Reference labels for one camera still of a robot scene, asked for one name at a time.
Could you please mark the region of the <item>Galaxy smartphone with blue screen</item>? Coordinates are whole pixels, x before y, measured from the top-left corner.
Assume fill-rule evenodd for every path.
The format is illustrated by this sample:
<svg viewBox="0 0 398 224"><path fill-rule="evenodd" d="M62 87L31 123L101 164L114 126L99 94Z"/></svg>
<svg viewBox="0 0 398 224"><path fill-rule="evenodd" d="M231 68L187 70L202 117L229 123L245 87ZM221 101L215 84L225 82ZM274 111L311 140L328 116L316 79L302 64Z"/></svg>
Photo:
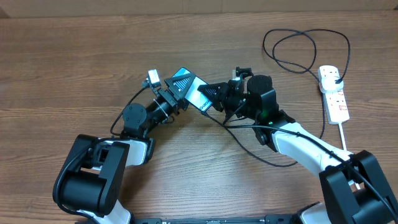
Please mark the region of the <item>Galaxy smartphone with blue screen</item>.
<svg viewBox="0 0 398 224"><path fill-rule="evenodd" d="M172 77L186 75L188 73L191 73L191 71L182 67ZM185 95L185 99L201 112L206 112L212 106L211 101L208 100L208 98L204 94L202 94L197 90L200 85L206 85L206 84L207 84L206 82L204 82L201 78L196 76L188 93Z"/></svg>

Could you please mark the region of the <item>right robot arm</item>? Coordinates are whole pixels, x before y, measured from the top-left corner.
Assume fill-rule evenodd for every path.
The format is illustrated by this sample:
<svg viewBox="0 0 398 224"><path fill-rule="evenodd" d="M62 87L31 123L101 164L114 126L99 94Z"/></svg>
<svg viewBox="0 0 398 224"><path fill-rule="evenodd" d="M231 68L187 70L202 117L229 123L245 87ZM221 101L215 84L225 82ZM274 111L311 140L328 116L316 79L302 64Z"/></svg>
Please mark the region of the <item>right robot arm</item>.
<svg viewBox="0 0 398 224"><path fill-rule="evenodd" d="M291 157L320 179L323 202L302 209L294 223L397 222L397 199L377 159L368 151L353 154L308 133L279 109L271 77L201 85L198 91L227 116L252 119L250 128L262 145Z"/></svg>

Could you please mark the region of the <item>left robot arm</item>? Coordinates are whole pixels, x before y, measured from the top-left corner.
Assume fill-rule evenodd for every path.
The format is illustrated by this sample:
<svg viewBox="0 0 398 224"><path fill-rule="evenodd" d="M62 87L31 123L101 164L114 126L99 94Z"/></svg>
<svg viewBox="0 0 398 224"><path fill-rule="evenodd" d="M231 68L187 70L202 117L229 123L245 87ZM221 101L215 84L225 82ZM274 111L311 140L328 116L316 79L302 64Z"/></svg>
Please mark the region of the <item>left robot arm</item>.
<svg viewBox="0 0 398 224"><path fill-rule="evenodd" d="M109 138L80 134L65 159L53 187L53 201L71 215L85 217L87 223L134 223L133 214L119 201L127 166L148 163L155 148L148 137L156 126L169 124L189 102L186 95L195 74L186 73L165 80L162 89L154 70L143 81L155 99L149 106L130 100L119 114L124 127Z"/></svg>

